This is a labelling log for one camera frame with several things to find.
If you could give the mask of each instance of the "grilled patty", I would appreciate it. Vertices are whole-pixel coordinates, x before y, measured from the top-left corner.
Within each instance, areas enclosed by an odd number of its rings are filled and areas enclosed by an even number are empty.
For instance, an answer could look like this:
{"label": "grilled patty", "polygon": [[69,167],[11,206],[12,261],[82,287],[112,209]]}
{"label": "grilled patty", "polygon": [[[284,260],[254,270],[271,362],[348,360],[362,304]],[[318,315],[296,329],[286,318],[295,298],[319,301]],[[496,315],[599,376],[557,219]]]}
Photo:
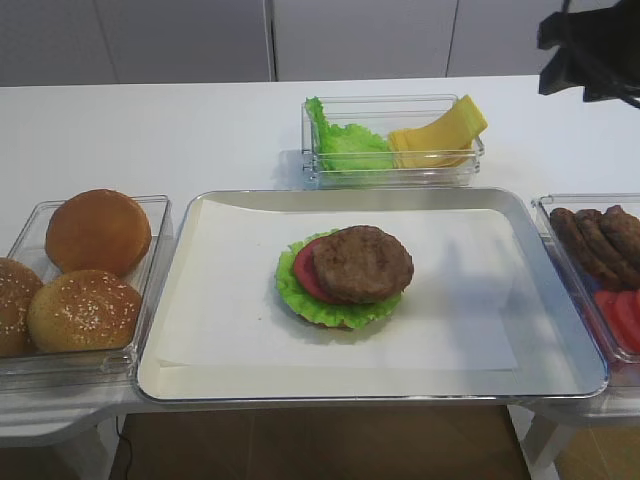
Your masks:
{"label": "grilled patty", "polygon": [[589,248],[571,210],[556,208],[551,212],[550,220],[551,226],[567,249],[569,255],[571,255],[588,274],[598,280],[603,288],[613,291],[618,291],[623,288],[620,277]]}
{"label": "grilled patty", "polygon": [[375,303],[403,291],[413,277],[411,256],[377,227],[345,228],[319,242],[313,263],[320,286],[331,296]]}
{"label": "grilled patty", "polygon": [[600,228],[616,250],[640,270],[640,220],[615,205],[602,216]]}
{"label": "grilled patty", "polygon": [[576,212],[575,219],[591,251],[627,286],[640,288],[640,273],[613,247],[600,229],[602,217],[600,211],[588,209]]}

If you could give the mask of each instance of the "black object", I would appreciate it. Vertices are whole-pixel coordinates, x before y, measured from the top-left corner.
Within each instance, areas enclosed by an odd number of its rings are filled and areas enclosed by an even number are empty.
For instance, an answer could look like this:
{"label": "black object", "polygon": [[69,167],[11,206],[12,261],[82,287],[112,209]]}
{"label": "black object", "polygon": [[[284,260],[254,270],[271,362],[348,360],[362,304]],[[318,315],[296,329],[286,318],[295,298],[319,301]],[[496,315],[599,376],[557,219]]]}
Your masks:
{"label": "black object", "polygon": [[127,461],[127,466],[126,466],[125,471],[124,471],[125,480],[129,480],[129,473],[131,472],[131,465],[133,465],[133,445],[131,444],[131,440],[129,440],[127,437],[125,437],[124,433],[122,433],[120,431],[120,427],[119,427],[118,423],[119,423],[118,422],[118,416],[116,415],[116,434],[118,435],[118,438],[125,443],[125,445],[127,446],[127,450],[129,451],[129,460]]}
{"label": "black object", "polygon": [[539,93],[583,86],[585,102],[619,98],[640,108],[640,0],[579,13],[569,4],[540,23],[538,48],[560,48],[540,73]]}

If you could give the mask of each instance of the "yellow cheese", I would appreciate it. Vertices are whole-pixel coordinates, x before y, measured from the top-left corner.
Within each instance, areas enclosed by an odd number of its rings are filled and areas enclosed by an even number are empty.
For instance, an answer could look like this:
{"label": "yellow cheese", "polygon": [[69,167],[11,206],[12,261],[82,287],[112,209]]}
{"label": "yellow cheese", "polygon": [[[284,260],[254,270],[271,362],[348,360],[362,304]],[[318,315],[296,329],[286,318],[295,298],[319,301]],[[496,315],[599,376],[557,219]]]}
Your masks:
{"label": "yellow cheese", "polygon": [[[392,148],[398,152],[462,150],[467,148],[487,126],[482,112],[473,103],[471,97],[465,95],[435,122],[422,128],[395,130],[389,134],[389,140]],[[429,163],[429,159],[421,159],[419,163]]]}
{"label": "yellow cheese", "polygon": [[[472,145],[468,143],[464,145],[460,150],[471,150]],[[457,167],[462,165],[468,157],[452,155],[442,156],[434,154],[433,157],[429,157],[428,153],[422,156],[418,152],[406,152],[396,153],[396,168],[445,168],[445,167]]]}

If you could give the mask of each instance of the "silver baking tray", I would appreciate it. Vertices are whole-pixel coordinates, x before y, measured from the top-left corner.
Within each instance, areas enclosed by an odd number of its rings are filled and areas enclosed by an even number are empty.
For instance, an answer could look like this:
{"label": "silver baking tray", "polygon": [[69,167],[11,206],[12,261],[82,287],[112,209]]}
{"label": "silver baking tray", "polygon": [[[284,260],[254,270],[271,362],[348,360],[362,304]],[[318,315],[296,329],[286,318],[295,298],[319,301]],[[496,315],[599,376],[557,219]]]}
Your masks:
{"label": "silver baking tray", "polygon": [[[396,312],[361,331],[279,298],[287,245],[377,225],[411,253]],[[601,392],[608,368],[523,203],[499,189],[212,192],[194,199],[137,371],[156,401],[526,401]]]}

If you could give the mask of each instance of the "tomato slice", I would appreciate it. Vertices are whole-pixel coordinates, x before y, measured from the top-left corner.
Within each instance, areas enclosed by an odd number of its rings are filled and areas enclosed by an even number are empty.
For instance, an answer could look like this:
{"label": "tomato slice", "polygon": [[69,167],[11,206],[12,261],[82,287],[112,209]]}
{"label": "tomato slice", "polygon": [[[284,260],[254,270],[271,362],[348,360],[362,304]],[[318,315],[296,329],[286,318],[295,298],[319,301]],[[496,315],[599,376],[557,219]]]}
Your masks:
{"label": "tomato slice", "polygon": [[635,313],[636,318],[640,320],[640,290],[635,292],[633,300],[633,313]]}
{"label": "tomato slice", "polygon": [[613,319],[614,307],[616,298],[618,298],[618,294],[616,292],[610,292],[608,290],[600,290],[596,292],[594,298],[596,304],[598,305],[598,308],[600,308],[600,311],[604,316],[604,319],[611,329],[611,333],[613,333],[616,342],[618,342],[618,345],[620,345],[624,350],[630,351],[631,347],[627,343],[627,340],[624,338],[624,335],[622,335],[620,328],[618,328],[618,322],[614,321]]}
{"label": "tomato slice", "polygon": [[348,302],[334,298],[325,292],[320,286],[320,282],[316,276],[316,269],[313,266],[313,247],[322,240],[324,240],[324,237],[316,238],[298,252],[293,262],[293,274],[298,279],[298,282],[300,282],[300,285],[302,285],[302,288],[312,297],[317,298],[321,302],[334,305],[346,304]]}
{"label": "tomato slice", "polygon": [[640,321],[635,314],[635,292],[620,292],[613,307],[612,324],[620,330],[629,350],[640,353]]}

